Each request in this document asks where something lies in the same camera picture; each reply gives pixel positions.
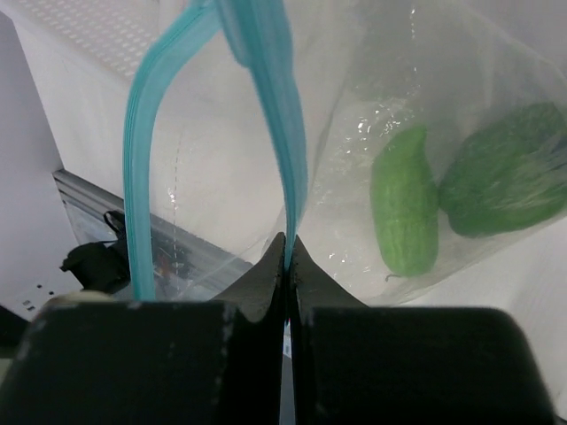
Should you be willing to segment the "green toy bell pepper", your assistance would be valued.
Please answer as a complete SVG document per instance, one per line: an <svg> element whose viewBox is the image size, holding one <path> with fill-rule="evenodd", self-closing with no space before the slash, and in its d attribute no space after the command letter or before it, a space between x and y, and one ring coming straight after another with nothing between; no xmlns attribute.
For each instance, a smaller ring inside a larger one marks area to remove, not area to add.
<svg viewBox="0 0 567 425"><path fill-rule="evenodd" d="M523 106L469 135L439 185L451 229L469 238L524 230L566 208L566 111Z"/></svg>

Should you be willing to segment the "green toy bitter gourd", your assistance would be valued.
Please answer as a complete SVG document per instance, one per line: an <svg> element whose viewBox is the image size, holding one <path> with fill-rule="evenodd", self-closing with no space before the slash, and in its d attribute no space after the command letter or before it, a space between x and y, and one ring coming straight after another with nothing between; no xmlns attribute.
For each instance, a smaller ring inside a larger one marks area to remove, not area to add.
<svg viewBox="0 0 567 425"><path fill-rule="evenodd" d="M369 199L381 258L392 274L415 277L439 253L438 189L423 125L397 133L371 167Z"/></svg>

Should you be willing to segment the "clear zip top bag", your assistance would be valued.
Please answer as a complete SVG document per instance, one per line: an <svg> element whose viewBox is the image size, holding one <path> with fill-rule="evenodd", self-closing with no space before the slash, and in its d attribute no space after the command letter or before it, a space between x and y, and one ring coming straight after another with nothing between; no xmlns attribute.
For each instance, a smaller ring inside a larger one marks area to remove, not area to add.
<svg viewBox="0 0 567 425"><path fill-rule="evenodd" d="M511 112L566 111L566 9L556 1L192 1L144 54L128 94L123 190L130 275L157 301L151 216L257 264L278 234L368 304L417 298L566 214L456 234L439 202L426 274L384 264L374 159L427 129L438 189L463 141Z"/></svg>

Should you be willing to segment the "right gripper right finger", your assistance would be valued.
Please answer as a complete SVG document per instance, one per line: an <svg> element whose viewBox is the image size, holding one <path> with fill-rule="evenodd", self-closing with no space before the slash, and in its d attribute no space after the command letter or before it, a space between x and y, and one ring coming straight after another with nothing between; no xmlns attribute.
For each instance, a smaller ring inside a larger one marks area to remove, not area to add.
<svg viewBox="0 0 567 425"><path fill-rule="evenodd" d="M299 424L553 424L518 324L489 307L369 307L294 244L288 275Z"/></svg>

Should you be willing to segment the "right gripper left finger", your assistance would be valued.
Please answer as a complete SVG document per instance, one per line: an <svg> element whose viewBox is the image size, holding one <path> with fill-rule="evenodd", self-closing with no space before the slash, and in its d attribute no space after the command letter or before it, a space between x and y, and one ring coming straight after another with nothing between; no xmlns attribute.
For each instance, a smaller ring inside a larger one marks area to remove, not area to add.
<svg viewBox="0 0 567 425"><path fill-rule="evenodd" d="M278 423L284 245L206 302L46 308L2 383L2 423Z"/></svg>

